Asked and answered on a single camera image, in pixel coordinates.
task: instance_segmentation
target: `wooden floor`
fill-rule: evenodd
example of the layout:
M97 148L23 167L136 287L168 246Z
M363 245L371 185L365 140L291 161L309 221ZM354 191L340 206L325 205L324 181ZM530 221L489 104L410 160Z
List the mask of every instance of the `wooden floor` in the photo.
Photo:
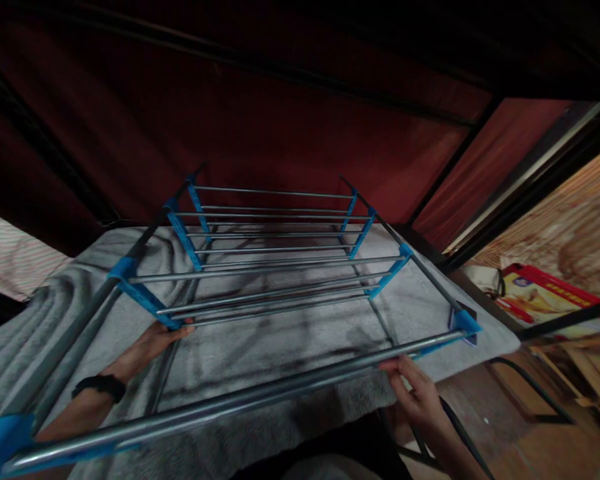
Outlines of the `wooden floor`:
M522 349L506 356L524 367L574 418L576 425L532 422L553 411L515 372L478 365L438 384L497 480L600 480L600 426L552 382L542 364ZM402 425L400 442L411 438ZM405 459L416 480L448 476Z

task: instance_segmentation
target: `box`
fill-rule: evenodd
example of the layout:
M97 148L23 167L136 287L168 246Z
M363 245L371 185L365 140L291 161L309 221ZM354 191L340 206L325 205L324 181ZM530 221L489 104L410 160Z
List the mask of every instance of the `box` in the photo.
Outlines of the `box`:
M526 327L600 303L600 298L530 265L514 263L503 270L502 276L506 292L496 303ZM599 332L600 318L552 336L573 339Z

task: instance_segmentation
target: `black watch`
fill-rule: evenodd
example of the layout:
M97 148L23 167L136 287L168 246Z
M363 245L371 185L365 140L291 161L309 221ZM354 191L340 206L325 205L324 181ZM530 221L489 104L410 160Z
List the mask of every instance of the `black watch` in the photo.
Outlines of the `black watch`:
M76 398L86 388L94 388L98 391L107 392L113 397L114 403L122 400L127 391L125 384L113 375L96 375L95 377L87 377L80 381L73 389L73 392L71 392L71 398Z

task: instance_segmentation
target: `wooden furniture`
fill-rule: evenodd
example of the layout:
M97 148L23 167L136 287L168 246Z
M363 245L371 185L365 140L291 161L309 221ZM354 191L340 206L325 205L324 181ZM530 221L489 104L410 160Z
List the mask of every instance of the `wooden furniture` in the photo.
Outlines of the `wooden furniture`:
M592 408L600 414L600 337L529 349L573 392L578 405ZM556 364L565 360L575 368L576 375L573 372L569 374L567 369ZM578 373L585 383L578 378Z

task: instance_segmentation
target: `drying rack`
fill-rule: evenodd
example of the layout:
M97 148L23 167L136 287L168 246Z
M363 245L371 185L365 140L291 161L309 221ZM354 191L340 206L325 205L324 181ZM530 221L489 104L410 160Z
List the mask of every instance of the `drying rack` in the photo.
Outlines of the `drying rack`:
M326 193L306 193L291 191L266 191L254 189L234 189L198 185L197 176L204 165L190 175L162 208L160 214L144 231L136 244L129 250L109 273L106 282L93 296L91 302L81 312L70 328L63 334L61 340L50 350L44 360L36 368L30 380L13 396L0 416L0 475L15 476L32 471L89 460L104 455L112 455L139 446L141 443L158 437L172 435L189 430L206 422L235 415L238 413L261 408L282 400L292 399L316 389L334 385L372 371L382 361L394 358L400 354L418 357L430 353L444 345L459 339L475 335L480 331L477 322L462 310L458 302L445 290L444 286L422 264L411 248L394 232L382 217L370 206L362 195L341 176L351 189L350 195L332 195ZM195 206L195 211L180 211L179 198L188 191ZM263 195L295 195L302 197L340 198L349 201L347 210L330 209L283 209L276 207L222 207L218 205L203 205L200 202L201 191L230 191L244 194ZM366 215L353 215L357 202L367 209ZM183 219L195 217L199 220L200 232L190 232ZM190 273L174 273L167 275L137 275L137 264L141 252L154 234L156 228L167 218L174 228L180 242L193 264ZM219 231L221 227L255 227L272 223L236 223L225 219L284 219L285 222L276 224L279 227L293 225L294 227L328 227L320 231ZM347 229L350 221L364 221L361 229ZM356 258L365 237L373 226L379 222L396 242L395 255L389 257ZM304 239L329 238L336 243L333 245L314 245L296 247L272 248L242 248L242 249L213 249L217 239ZM196 248L192 238L203 240L202 248ZM349 243L346 239L355 239ZM215 253L240 255L246 253L284 253L292 254L306 251L338 251L340 255L328 257L284 258L258 261L235 261L214 263L207 258ZM413 261L422 273L430 280L453 309L455 328L409 343L398 343L390 334L373 299L396 276L402 267ZM390 264L386 270L379 273L361 275L357 265L370 263ZM285 287L243 295L228 295L209 300L193 301L195 290L200 280L210 277L225 277L232 275L266 274L308 269L330 269L334 267L351 266L354 275L346 278L325 280L306 285ZM147 287L147 284L160 281L192 281L187 298L182 305L167 307ZM63 364L60 381L45 384L66 352L76 340L81 341L78 347L86 351L90 338L81 337L81 333L92 317L99 311L96 322L104 321L110 306L120 292L128 294L138 304L145 308L157 320L169 329L183 326L186 318L194 317L196 327L213 328L214 324L245 320L263 315L296 311L344 303L348 301L368 300L376 315L391 347L340 361L318 369L298 373L236 392L198 401L175 409L158 412L157 406L166 384L175 356L177 343L172 344L161 358L158 386L154 396L147 406L146 415L128 422L52 443L36 443L32 436L40 428L48 416L60 392L66 386L75 370L79 358L72 363Z

